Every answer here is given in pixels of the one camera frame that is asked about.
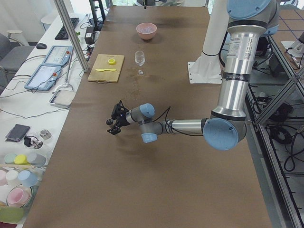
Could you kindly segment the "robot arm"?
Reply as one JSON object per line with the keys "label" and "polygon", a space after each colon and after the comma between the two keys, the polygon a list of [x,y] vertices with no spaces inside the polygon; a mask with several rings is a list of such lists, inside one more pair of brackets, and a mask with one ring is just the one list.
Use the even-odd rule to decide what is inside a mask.
{"label": "robot arm", "polygon": [[201,56],[189,62],[193,83],[221,83],[218,104],[210,118],[157,121],[149,104],[128,110],[117,103],[107,120],[109,133],[139,125],[143,142],[156,141],[161,134],[203,136],[213,148],[234,148],[246,135],[243,110],[256,48],[261,37],[278,29],[277,0],[217,0],[214,3]]}

